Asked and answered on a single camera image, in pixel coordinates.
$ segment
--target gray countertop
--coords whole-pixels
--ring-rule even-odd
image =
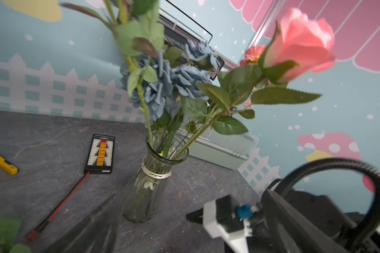
[[[93,133],[116,137],[112,174],[89,175],[40,236],[27,241],[27,234],[83,176]],[[16,242],[41,252],[109,196],[121,192],[147,152],[145,136],[142,124],[0,112],[0,154],[19,168],[16,175],[0,169],[0,216],[21,219]],[[185,215],[228,194],[240,203],[258,201],[238,171],[189,157],[174,168],[151,220],[120,224],[114,252],[223,252],[222,239],[211,239]]]

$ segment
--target black corrugated hose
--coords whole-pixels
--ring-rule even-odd
[[[302,178],[324,170],[347,169],[365,174],[375,186],[373,202],[365,218],[347,233],[346,249],[355,252],[361,243],[369,238],[380,225],[380,171],[375,167],[360,161],[344,158],[328,158],[309,162],[289,173],[274,190],[282,197]]]

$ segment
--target pink rose bud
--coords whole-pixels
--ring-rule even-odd
[[[292,60],[300,66],[289,69],[279,80],[286,83],[305,72],[332,68],[336,57],[330,52],[334,32],[324,19],[309,20],[307,14],[291,8],[278,24],[279,34],[267,50],[264,68]]]

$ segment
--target white picket fence mural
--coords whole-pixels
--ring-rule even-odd
[[[60,76],[54,73],[49,62],[40,70],[27,68],[18,54],[8,63],[0,62],[0,110],[145,121],[143,113],[132,108],[127,92],[117,88],[114,80],[106,86],[98,83],[96,75],[88,81],[79,80],[75,69]]]
[[[239,173],[261,197],[268,185],[274,179],[280,178],[279,166],[271,167],[268,162],[269,157],[261,157],[259,147],[257,147],[250,150],[249,159],[238,169]]]

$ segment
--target glass vase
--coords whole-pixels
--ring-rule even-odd
[[[148,153],[124,190],[123,217],[133,223],[142,223],[152,218],[162,200],[173,166],[188,157],[186,149],[173,159],[185,142],[171,134],[153,132],[152,139],[153,148],[147,136]]]

